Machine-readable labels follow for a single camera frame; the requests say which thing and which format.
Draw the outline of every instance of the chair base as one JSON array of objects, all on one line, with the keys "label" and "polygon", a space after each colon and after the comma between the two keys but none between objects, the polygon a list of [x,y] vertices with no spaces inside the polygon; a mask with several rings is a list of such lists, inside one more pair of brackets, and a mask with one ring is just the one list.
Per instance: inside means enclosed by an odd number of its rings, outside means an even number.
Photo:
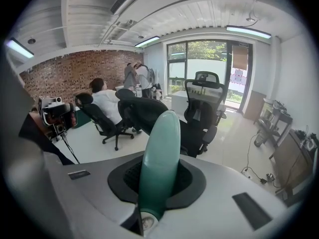
[{"label": "chair base", "polygon": [[[125,133],[125,132],[119,132],[115,135],[115,150],[118,151],[118,141],[119,141],[119,135],[129,135],[131,137],[131,139],[134,139],[134,135],[132,133]],[[102,140],[103,144],[106,144],[106,140],[112,138],[113,136],[109,136],[105,139]]]}]

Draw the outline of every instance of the green glossy object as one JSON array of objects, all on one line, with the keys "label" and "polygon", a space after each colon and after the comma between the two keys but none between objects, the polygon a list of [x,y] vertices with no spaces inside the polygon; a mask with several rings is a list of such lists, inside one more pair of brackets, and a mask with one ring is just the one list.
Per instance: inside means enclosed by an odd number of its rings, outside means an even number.
[{"label": "green glossy object", "polygon": [[150,134],[143,157],[139,207],[141,212],[154,215],[158,220],[165,211],[177,172],[180,153],[180,125],[175,112],[159,116]]}]

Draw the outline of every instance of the chair armrest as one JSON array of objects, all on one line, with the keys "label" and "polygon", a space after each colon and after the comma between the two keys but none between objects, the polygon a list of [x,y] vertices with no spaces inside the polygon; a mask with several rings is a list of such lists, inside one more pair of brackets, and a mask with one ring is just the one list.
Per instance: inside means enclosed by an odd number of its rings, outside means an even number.
[{"label": "chair armrest", "polygon": [[215,125],[212,125],[208,131],[206,132],[206,134],[203,137],[203,142],[205,144],[210,144],[211,141],[213,141],[213,139],[215,138],[217,133],[217,127]]}]

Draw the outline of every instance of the chair seat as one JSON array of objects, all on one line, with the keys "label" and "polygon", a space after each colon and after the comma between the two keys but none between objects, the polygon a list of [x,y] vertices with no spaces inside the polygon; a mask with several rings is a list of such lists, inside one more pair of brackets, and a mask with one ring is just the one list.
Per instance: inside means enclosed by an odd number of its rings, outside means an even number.
[{"label": "chair seat", "polygon": [[181,120],[179,123],[181,132],[180,144],[187,149],[188,156],[196,157],[203,144],[202,140],[206,132]]}]

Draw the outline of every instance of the standing person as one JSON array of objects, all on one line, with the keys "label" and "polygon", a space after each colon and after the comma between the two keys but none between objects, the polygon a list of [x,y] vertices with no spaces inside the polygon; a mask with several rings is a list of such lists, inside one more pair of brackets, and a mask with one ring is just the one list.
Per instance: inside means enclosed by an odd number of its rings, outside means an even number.
[{"label": "standing person", "polygon": [[134,91],[138,84],[137,74],[131,63],[124,69],[124,88]]},{"label": "standing person", "polygon": [[101,78],[95,78],[90,83],[92,89],[93,104],[96,104],[104,115],[109,118],[115,125],[122,121],[118,109],[118,99],[114,90],[108,90],[106,82]]},{"label": "standing person", "polygon": [[152,84],[148,81],[148,70],[147,68],[142,65],[140,61],[137,61],[136,65],[136,73],[139,76],[140,83],[142,86],[142,97],[144,98],[152,98]]}]

